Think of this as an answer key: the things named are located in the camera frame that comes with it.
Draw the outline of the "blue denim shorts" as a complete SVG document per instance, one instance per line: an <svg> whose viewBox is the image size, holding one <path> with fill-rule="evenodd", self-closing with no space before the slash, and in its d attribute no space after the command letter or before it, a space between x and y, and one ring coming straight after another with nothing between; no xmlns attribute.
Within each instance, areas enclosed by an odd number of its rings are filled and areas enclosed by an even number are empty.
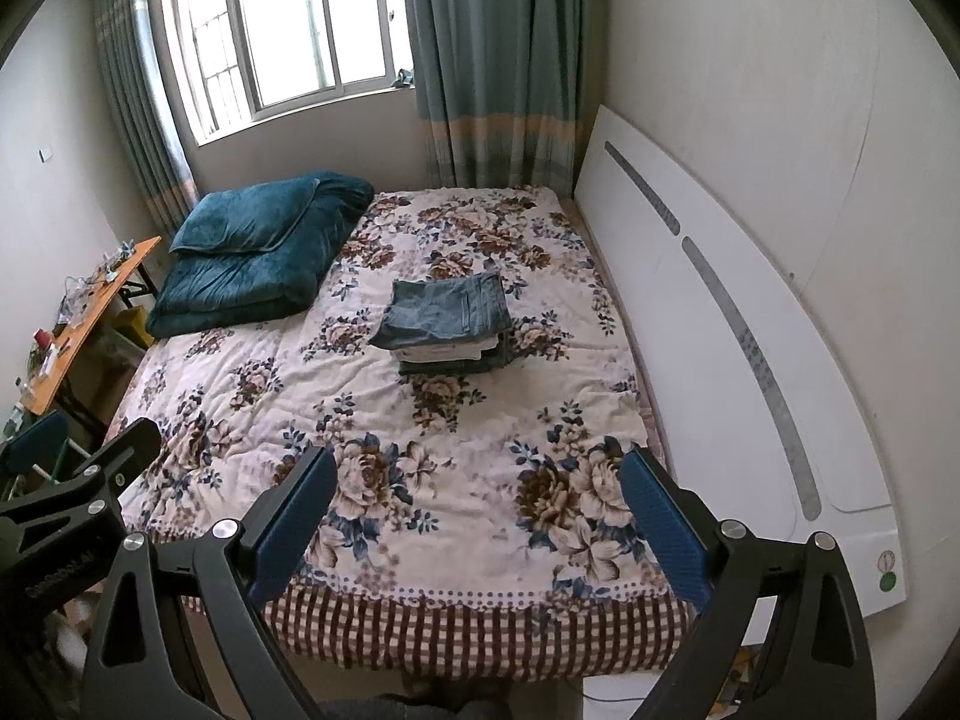
<svg viewBox="0 0 960 720"><path fill-rule="evenodd" d="M432 344L473 343L511 327L498 271L445 280L395 280L392 298L371 338L395 351Z"/></svg>

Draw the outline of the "white bedside cabinet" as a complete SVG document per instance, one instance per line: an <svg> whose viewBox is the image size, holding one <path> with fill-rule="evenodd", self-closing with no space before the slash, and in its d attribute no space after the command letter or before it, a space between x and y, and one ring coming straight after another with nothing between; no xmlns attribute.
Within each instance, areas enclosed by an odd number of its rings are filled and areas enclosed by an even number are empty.
<svg viewBox="0 0 960 720"><path fill-rule="evenodd" d="M709 718L726 718L737 710L734 699L754 676L759 655L758 645L740 647L724 688L708 713ZM581 697L583 718L631 718L661 676L660 671L652 670L606 674L569 681L568 688Z"/></svg>

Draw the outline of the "orange wooden side table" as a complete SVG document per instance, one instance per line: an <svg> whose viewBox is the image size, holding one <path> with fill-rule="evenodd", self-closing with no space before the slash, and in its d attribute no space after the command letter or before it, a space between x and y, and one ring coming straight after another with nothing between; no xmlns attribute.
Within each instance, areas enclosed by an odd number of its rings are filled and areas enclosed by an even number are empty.
<svg viewBox="0 0 960 720"><path fill-rule="evenodd" d="M158 294L146 270L146 261L160 243L160 236L135 242L116 268L103 266L88 286L80 288L78 317L68 319L65 327L53 335L50 351L21 395L21 405L32 415L44 416L55 403L69 413L83 413L85 405L76 405L75 397L68 391L71 366L114 302L121 301L130 309L135 299L154 298Z"/></svg>

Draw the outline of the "red cup on table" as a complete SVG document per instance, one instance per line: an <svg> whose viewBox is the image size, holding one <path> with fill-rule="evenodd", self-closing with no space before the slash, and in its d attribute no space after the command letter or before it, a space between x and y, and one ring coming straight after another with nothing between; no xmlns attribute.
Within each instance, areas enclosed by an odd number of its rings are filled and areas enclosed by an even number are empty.
<svg viewBox="0 0 960 720"><path fill-rule="evenodd" d="M52 335L44 328L37 328L34 332L34 341L39 348L46 349L52 344Z"/></svg>

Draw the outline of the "white headboard panel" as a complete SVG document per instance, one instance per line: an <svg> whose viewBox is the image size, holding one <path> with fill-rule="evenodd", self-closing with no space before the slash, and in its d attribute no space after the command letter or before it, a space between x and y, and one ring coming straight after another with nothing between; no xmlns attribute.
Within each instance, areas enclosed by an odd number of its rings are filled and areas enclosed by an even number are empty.
<svg viewBox="0 0 960 720"><path fill-rule="evenodd" d="M866 616L903 603L905 556L866 420L766 255L610 109L574 200L640 347L675 481L760 538L832 535Z"/></svg>

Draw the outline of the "floral bed quilt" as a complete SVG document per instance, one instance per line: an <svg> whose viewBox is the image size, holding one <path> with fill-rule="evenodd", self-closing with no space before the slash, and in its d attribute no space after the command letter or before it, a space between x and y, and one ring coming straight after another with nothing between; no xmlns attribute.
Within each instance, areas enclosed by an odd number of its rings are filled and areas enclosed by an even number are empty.
<svg viewBox="0 0 960 720"><path fill-rule="evenodd" d="M500 273L511 359L400 371L373 344L400 280ZM314 304L156 343L117 410L158 460L122 499L151 538L245 514L311 447L337 492L265 616L342 667L517 681L665 667L692 622L620 491L661 444L617 304L546 188L382 193Z"/></svg>

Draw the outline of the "teal folded blanket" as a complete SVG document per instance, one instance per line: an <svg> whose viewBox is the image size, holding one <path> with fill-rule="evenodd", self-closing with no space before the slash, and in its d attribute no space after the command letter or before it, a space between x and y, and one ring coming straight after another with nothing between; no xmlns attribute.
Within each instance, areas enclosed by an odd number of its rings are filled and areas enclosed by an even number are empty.
<svg viewBox="0 0 960 720"><path fill-rule="evenodd" d="M172 239L172 268L146 330L172 338L309 309L374 199L332 171L205 195Z"/></svg>

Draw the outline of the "folded white pants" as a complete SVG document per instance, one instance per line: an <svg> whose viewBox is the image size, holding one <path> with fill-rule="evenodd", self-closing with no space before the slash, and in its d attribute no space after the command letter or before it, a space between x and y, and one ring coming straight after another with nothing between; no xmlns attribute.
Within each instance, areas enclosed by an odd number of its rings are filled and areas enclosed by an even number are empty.
<svg viewBox="0 0 960 720"><path fill-rule="evenodd" d="M485 353L498 348L500 333L477 340L451 340L441 343L421 343L402 346L392 351L407 364L439 364L440 362L480 361Z"/></svg>

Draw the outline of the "folded dark grey pants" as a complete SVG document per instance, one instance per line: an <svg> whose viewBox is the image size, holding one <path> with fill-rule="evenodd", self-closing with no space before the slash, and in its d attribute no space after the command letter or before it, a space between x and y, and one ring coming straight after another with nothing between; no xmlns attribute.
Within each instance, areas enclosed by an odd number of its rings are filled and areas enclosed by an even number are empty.
<svg viewBox="0 0 960 720"><path fill-rule="evenodd" d="M478 359L467 361L439 361L439 362L402 362L398 372L402 376L471 376L485 374L508 366L514 358L512 341L503 335L493 349L483 351Z"/></svg>

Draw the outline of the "left teal curtain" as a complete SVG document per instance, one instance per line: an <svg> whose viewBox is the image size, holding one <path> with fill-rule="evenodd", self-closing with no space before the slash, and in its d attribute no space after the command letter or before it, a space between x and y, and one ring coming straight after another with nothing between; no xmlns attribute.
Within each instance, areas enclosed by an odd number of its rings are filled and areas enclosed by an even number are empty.
<svg viewBox="0 0 960 720"><path fill-rule="evenodd" d="M93 11L112 122L149 216L174 238L199 191L164 86L149 0L93 0Z"/></svg>

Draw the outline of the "teal curtain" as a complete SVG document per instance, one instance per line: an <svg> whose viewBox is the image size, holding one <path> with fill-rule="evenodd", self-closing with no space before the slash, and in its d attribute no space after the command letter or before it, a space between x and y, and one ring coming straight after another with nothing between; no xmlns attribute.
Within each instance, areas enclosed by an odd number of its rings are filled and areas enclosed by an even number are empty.
<svg viewBox="0 0 960 720"><path fill-rule="evenodd" d="M428 176L567 197L604 73L605 0L405 0Z"/></svg>
<svg viewBox="0 0 960 720"><path fill-rule="evenodd" d="M149 0L93 0L93 11L112 122L149 216L174 238L199 191L164 86Z"/></svg>

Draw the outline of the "right teal curtain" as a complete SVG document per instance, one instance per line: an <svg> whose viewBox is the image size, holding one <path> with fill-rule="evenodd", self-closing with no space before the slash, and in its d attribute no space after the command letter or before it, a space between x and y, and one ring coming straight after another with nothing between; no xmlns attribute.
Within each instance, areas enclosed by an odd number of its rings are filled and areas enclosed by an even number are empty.
<svg viewBox="0 0 960 720"><path fill-rule="evenodd" d="M567 197L604 73L605 0L405 0L428 176Z"/></svg>

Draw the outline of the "window with white frame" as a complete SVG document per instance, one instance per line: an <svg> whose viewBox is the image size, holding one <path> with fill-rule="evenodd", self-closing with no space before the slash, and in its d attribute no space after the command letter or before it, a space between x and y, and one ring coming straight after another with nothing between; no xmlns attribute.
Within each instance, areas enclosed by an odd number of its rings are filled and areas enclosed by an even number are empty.
<svg viewBox="0 0 960 720"><path fill-rule="evenodd" d="M163 0L163 11L199 143L413 85L405 0Z"/></svg>

